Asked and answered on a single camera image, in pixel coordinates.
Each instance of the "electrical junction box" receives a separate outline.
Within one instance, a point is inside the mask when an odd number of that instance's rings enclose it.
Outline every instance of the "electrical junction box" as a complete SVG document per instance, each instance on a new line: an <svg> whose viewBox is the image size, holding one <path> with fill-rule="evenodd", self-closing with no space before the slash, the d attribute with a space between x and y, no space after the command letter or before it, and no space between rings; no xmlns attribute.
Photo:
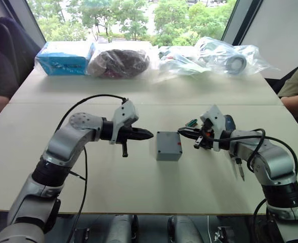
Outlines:
<svg viewBox="0 0 298 243"><path fill-rule="evenodd" d="M178 161L183 153L178 132L157 132L157 160Z"/></svg>

